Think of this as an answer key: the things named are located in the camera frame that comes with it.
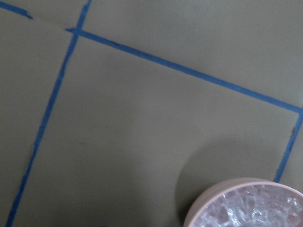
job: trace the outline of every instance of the blue tape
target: blue tape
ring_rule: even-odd
[[[17,7],[17,6],[13,6],[13,5],[7,4],[7,3],[5,3],[3,1],[0,1],[0,8],[6,9],[8,11],[11,11],[11,12],[20,14],[22,16],[25,16],[27,18],[33,19],[33,17],[25,9],[22,9],[22,8]]]
[[[67,53],[64,57],[62,66],[60,68],[59,75],[58,75],[56,83],[54,85],[51,97],[48,101],[48,104],[47,104],[42,122],[40,124],[39,130],[38,130],[38,133],[37,133],[37,136],[36,136],[36,139],[35,139],[34,147],[33,147],[33,150],[32,150],[32,156],[31,156],[30,161],[27,165],[27,169],[25,171],[25,174],[22,177],[22,181],[21,181],[21,185],[19,187],[19,191],[17,192],[17,195],[16,195],[16,197],[14,199],[14,202],[13,202],[13,205],[11,207],[9,217],[8,217],[7,223],[5,225],[6,227],[11,227],[12,224],[13,224],[13,221],[15,219],[16,212],[18,210],[18,207],[19,207],[19,204],[20,204],[25,186],[26,186],[27,181],[28,181],[29,174],[31,172],[35,157],[37,155],[37,151],[39,150],[40,143],[41,143],[41,140],[43,138],[47,123],[50,119],[50,116],[51,116],[51,113],[52,113],[52,110],[53,110],[53,106],[54,106],[55,101],[57,99],[57,96],[58,96],[58,93],[59,93],[64,75],[65,75],[65,70],[66,70],[67,64],[68,64],[69,59],[70,59],[70,57],[71,57],[71,55],[72,55],[72,53],[75,49],[75,46],[76,46],[76,43],[77,43],[77,40],[78,40],[78,37],[79,37],[78,33],[79,33],[79,31],[81,30],[81,28],[83,26],[83,23],[84,23],[86,14],[88,12],[90,3],[91,3],[91,0],[89,0],[88,3],[85,4],[82,8],[82,12],[81,12],[80,18],[79,18],[78,23],[77,23],[77,29],[76,29],[75,33],[73,34],[73,37],[72,37],[71,42],[69,44],[69,47],[67,49]]]
[[[73,28],[69,28],[66,31],[68,31],[68,32],[74,32],[74,30],[75,29],[73,29]],[[190,69],[188,67],[185,67],[185,66],[173,63],[173,62],[165,60],[163,58],[156,57],[154,55],[151,55],[151,54],[139,51],[139,50],[134,49],[132,47],[115,43],[115,42],[113,42],[111,40],[108,40],[106,38],[103,38],[101,36],[94,35],[92,33],[86,32],[86,31],[81,31],[79,33],[79,35],[83,36],[83,37],[85,37],[87,39],[96,41],[98,43],[112,46],[112,47],[114,47],[116,49],[119,49],[121,51],[133,54],[133,55],[138,56],[140,58],[144,58],[144,59],[147,59],[149,61],[153,61],[153,62],[158,63],[160,65],[164,65],[166,67],[172,68],[174,70],[181,71],[181,72],[189,74],[191,76],[194,76],[194,77],[206,80],[208,82],[220,85],[222,87],[225,87],[225,88],[228,88],[228,89],[240,92],[240,93],[245,94],[247,96],[250,96],[250,97],[262,100],[264,102],[267,102],[267,103],[270,103],[270,104],[273,104],[273,105],[276,105],[276,106],[279,106],[279,107],[282,107],[282,108],[284,108],[286,110],[289,110],[289,111],[292,111],[292,112],[295,112],[295,113],[299,113],[301,111],[301,109],[299,107],[295,106],[295,105],[292,105],[292,104],[283,102],[281,100],[278,100],[278,99],[275,99],[275,98],[263,95],[261,93],[249,90],[247,88],[244,88],[244,87],[241,87],[241,86],[238,86],[238,85],[235,85],[235,84],[227,82],[225,80],[218,79],[216,77],[212,77],[212,76],[207,75],[205,73],[202,73],[202,72]]]
[[[280,166],[276,172],[276,176],[274,178],[274,182],[280,182],[281,180],[281,177],[282,177],[282,174],[285,170],[285,167],[286,167],[286,164],[287,164],[287,161],[289,159],[289,156],[292,152],[292,149],[293,149],[293,145],[294,145],[294,142],[295,140],[297,139],[297,136],[299,134],[299,130],[302,126],[302,122],[303,122],[303,110],[301,110],[301,113],[299,114],[299,117],[298,117],[298,120],[294,126],[294,132],[293,132],[293,135],[290,137],[289,141],[288,141],[288,144],[286,146],[286,150],[284,152],[284,155],[282,157],[282,160],[281,160],[281,163],[280,163]]]

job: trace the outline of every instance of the ice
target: ice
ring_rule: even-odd
[[[303,226],[303,200],[293,192],[271,185],[242,187],[209,204],[195,227]]]

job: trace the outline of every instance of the bowl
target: bowl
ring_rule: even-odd
[[[226,180],[195,200],[183,226],[303,227],[303,194],[257,178]]]

